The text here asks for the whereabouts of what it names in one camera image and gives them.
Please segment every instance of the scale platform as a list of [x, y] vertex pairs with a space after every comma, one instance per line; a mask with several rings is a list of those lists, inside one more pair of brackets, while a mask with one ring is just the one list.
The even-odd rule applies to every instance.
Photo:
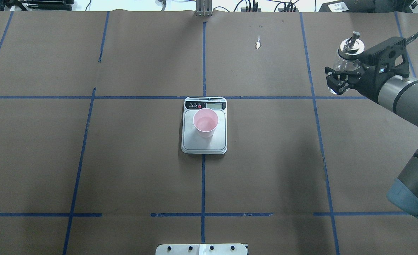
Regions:
[[[193, 116], [201, 108], [211, 108], [219, 116], [214, 135], [199, 136], [193, 126]], [[223, 97], [188, 97], [185, 99], [182, 117], [181, 149], [189, 154], [225, 154], [227, 150], [227, 111]]]

